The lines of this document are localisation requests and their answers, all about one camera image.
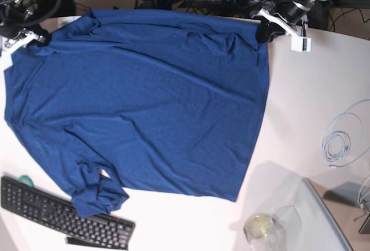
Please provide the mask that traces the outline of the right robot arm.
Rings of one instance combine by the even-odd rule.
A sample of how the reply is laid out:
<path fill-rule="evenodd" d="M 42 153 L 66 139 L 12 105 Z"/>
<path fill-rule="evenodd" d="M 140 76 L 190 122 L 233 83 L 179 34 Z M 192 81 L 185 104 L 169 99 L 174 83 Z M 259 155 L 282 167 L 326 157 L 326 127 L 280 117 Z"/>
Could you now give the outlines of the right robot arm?
<path fill-rule="evenodd" d="M 50 33 L 40 24 L 56 14 L 62 0 L 1 0 L 1 41 L 10 48 L 16 43 L 46 45 Z"/>

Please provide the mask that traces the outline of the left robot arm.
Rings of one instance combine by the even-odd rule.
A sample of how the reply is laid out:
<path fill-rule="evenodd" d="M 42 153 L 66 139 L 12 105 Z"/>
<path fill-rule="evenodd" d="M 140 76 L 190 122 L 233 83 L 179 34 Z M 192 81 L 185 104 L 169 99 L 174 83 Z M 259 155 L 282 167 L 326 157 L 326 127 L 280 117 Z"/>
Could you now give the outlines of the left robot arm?
<path fill-rule="evenodd" d="M 308 14 L 318 2 L 329 0 L 269 0 L 256 15 L 261 18 L 256 31 L 258 43 L 269 43 L 282 35 L 297 36 L 308 42 Z"/>

